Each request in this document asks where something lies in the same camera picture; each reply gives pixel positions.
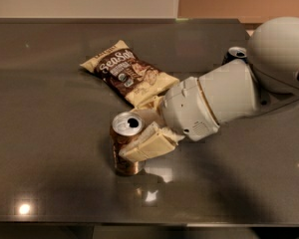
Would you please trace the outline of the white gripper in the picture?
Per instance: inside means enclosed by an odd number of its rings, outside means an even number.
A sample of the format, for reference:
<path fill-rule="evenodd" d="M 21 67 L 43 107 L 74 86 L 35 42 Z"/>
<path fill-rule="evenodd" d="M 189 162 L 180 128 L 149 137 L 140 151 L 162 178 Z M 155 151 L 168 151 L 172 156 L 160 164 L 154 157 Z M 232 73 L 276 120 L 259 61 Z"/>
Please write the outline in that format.
<path fill-rule="evenodd" d="M 119 156 L 130 162 L 168 154 L 175 150 L 184 136 L 198 141 L 219 130 L 217 119 L 195 77 L 173 86 L 163 98 L 155 96 L 149 99 L 132 109 L 132 113 L 139 115 L 148 127 L 120 149 Z M 168 127 L 160 127 L 164 122 Z"/>

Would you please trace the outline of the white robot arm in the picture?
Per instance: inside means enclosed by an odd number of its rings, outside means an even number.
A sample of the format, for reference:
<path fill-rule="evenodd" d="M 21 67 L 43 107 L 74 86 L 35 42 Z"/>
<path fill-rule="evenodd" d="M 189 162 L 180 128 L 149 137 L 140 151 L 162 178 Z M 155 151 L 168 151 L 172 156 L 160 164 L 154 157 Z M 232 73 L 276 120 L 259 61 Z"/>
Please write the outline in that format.
<path fill-rule="evenodd" d="M 250 37 L 246 58 L 235 59 L 169 89 L 152 122 L 119 156 L 144 161 L 167 154 L 187 137 L 198 141 L 226 122 L 279 109 L 299 98 L 299 18 L 280 17 Z"/>

